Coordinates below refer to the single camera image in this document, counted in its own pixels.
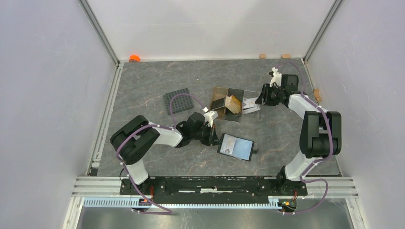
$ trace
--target open box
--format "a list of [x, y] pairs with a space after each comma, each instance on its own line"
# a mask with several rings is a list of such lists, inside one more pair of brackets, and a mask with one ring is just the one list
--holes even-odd
[[239, 121], [240, 117], [242, 116], [242, 102], [244, 96], [244, 90], [241, 89], [234, 89], [234, 88], [225, 88], [225, 87], [214, 87], [213, 88], [213, 96], [211, 99], [210, 110], [213, 108], [213, 101], [225, 98], [226, 96], [233, 95], [236, 99], [241, 102], [240, 110], [241, 112], [234, 114], [226, 107], [221, 107], [214, 109], [218, 113], [219, 119], [224, 119], [228, 121]]

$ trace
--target white wall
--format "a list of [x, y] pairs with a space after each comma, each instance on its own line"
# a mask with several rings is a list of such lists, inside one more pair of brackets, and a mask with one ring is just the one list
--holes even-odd
[[114, 65], [75, 0], [0, 7], [0, 228], [61, 228]]
[[89, 0], [118, 58], [303, 57], [333, 0]]
[[404, 227], [405, 2], [346, 0], [309, 60], [322, 105], [341, 112], [344, 172], [368, 226]]

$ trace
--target gray floor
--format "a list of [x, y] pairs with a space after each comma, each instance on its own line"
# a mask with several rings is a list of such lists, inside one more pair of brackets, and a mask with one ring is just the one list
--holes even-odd
[[[137, 115], [161, 125], [172, 125], [166, 114], [163, 98], [165, 93], [189, 88], [207, 107], [210, 105], [214, 86], [243, 89], [258, 94], [264, 83], [270, 83], [268, 72], [282, 59], [268, 60], [220, 60], [183, 62], [126, 63], [119, 82], [118, 93], [111, 115], [98, 176], [118, 176], [122, 169], [114, 156], [109, 139], [114, 132]], [[292, 59], [302, 73], [304, 66], [299, 59]], [[281, 73], [297, 73], [290, 64], [280, 67]], [[306, 73], [305, 91], [313, 99], [312, 88]], [[194, 108], [175, 115], [183, 121]], [[183, 148], [152, 146], [144, 156], [145, 167], [151, 176], [214, 176], [214, 175], [276, 175], [299, 151], [299, 134], [302, 120], [283, 105], [263, 106], [256, 114], [244, 117], [240, 122], [215, 120], [217, 134], [228, 133], [253, 140], [257, 155], [250, 162], [218, 154], [217, 147], [207, 147], [192, 141]], [[330, 160], [312, 170], [312, 174], [336, 175], [336, 161]]]
[[[318, 200], [299, 200], [298, 209], [307, 209]], [[344, 199], [326, 199], [305, 214], [282, 216], [269, 209], [173, 209], [174, 215], [138, 215], [127, 208], [83, 208], [78, 229], [352, 229]]]

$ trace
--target orange cap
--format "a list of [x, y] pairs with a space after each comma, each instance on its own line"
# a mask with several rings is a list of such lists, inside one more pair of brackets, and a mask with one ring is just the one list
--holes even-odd
[[129, 57], [129, 62], [140, 62], [140, 58], [136, 55], [132, 55]]

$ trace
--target orange object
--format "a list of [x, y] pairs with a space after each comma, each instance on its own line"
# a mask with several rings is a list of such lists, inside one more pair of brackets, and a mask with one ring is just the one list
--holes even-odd
[[140, 62], [139, 56], [132, 55], [129, 57], [129, 62]]
[[315, 88], [315, 89], [314, 89], [314, 96], [315, 96], [315, 99], [316, 99], [317, 103], [319, 103], [320, 101], [322, 101], [322, 98], [321, 98], [320, 95], [319, 95], [319, 88]]

